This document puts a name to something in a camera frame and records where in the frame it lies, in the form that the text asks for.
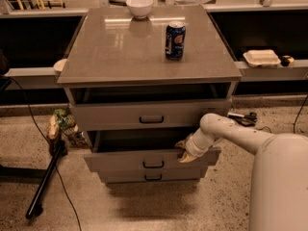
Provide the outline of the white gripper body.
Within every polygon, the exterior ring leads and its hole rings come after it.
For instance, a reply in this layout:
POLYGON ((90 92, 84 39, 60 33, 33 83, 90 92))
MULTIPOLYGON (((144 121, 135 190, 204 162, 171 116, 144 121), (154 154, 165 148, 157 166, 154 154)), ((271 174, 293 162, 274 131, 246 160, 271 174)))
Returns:
POLYGON ((204 132, 201 128, 190 134, 185 139, 185 158, 200 158, 211 146, 218 143, 220 138, 209 132, 204 132))

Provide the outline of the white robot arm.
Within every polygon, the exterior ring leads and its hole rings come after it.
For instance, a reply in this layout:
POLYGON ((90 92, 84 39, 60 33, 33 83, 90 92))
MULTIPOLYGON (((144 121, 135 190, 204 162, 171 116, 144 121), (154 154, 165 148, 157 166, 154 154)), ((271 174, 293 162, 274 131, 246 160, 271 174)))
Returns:
POLYGON ((308 138, 263 132, 207 114, 195 132, 176 143, 184 150, 179 161, 200 158, 221 139, 254 156, 249 231, 308 231, 308 138))

